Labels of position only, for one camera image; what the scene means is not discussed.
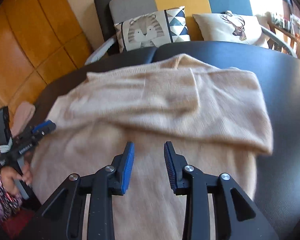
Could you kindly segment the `person's left hand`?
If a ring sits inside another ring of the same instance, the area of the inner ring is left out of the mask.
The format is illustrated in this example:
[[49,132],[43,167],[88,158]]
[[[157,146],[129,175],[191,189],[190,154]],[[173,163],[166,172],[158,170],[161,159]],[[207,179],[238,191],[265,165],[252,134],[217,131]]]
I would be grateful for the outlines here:
[[19,189],[14,182],[15,180],[22,180],[28,186],[32,184],[32,173],[27,161],[24,163],[22,173],[23,175],[20,175],[15,169],[9,166],[5,166],[0,170],[2,185],[9,194],[13,196],[19,194]]

